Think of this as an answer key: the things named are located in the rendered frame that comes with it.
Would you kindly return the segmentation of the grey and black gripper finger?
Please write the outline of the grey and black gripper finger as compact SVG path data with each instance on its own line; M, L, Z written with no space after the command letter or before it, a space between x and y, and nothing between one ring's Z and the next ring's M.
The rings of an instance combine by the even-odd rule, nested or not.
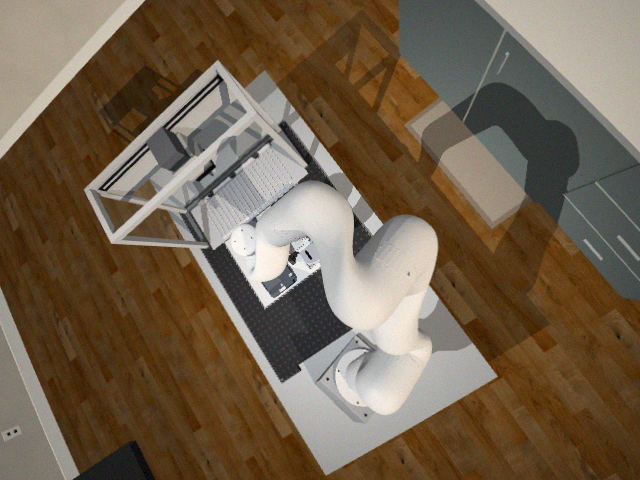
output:
M292 254L290 254L290 255L289 255L288 261L289 261L292 265L294 265L294 264L296 263L296 261L295 261L295 260L296 260L297 254L299 254L299 252L294 251Z

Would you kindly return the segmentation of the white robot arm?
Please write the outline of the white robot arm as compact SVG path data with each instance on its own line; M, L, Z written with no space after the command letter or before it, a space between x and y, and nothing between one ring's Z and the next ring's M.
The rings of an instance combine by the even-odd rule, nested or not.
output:
M346 198L328 184L310 180L287 192L256 225L237 226L230 241L244 256L249 279L265 282L286 268L290 243L311 239L331 310L349 327L370 330L378 346L342 356L335 371L338 391L353 405L389 415L403 405L431 356L432 342L418 328L418 317L438 240L423 219L398 215L354 257L353 233Z

